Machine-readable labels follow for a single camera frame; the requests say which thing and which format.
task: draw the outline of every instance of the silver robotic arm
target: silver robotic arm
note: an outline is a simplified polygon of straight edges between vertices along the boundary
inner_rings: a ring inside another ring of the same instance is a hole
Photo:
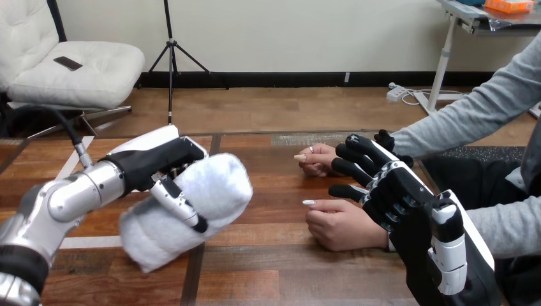
[[[78,148],[80,156],[87,156]],[[0,227],[0,305],[40,305],[48,272],[66,235],[89,212],[126,196],[150,190],[165,208],[195,231],[206,220],[194,211],[174,184],[170,171],[208,157],[207,151],[175,126],[139,136],[83,171],[34,186],[17,213]]]

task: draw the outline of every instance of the woman's hand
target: woman's hand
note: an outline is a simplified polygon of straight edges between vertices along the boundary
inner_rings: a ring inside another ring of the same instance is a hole
[[[306,148],[296,155],[296,160],[299,161],[299,167],[307,175],[313,177],[326,177],[328,174],[339,175],[332,171],[331,162],[337,158],[335,148],[323,143],[317,143],[312,146],[314,152],[310,151],[310,148]]]
[[[387,231],[360,207],[345,200],[307,200],[306,223],[312,235],[331,251],[389,246]]]

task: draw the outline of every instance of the white tape strip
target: white tape strip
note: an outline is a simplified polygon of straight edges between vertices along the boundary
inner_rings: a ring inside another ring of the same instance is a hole
[[[90,143],[94,140],[94,136],[85,136],[82,139],[82,143],[85,146],[85,148],[88,149],[88,146]],[[79,156],[77,155],[77,152],[73,150],[73,153],[71,153],[70,158],[68,161],[64,164],[62,167],[62,170],[58,173],[56,176],[56,179],[63,179],[65,177],[69,177],[70,174],[73,172],[73,169],[77,166],[77,163],[79,162]]]
[[[102,247],[122,247],[120,236],[70,237],[65,238],[60,249],[99,249]]]

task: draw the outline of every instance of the gray sleeve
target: gray sleeve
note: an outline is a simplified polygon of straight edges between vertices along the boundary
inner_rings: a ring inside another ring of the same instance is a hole
[[[393,133],[397,154],[426,156],[486,137],[541,101],[541,33],[471,94]]]
[[[541,198],[467,213],[495,258],[541,254]]]

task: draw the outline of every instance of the power strip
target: power strip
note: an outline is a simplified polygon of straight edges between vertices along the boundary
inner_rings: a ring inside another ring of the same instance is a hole
[[[398,102],[407,94],[407,89],[397,85],[387,93],[387,99],[393,102]]]

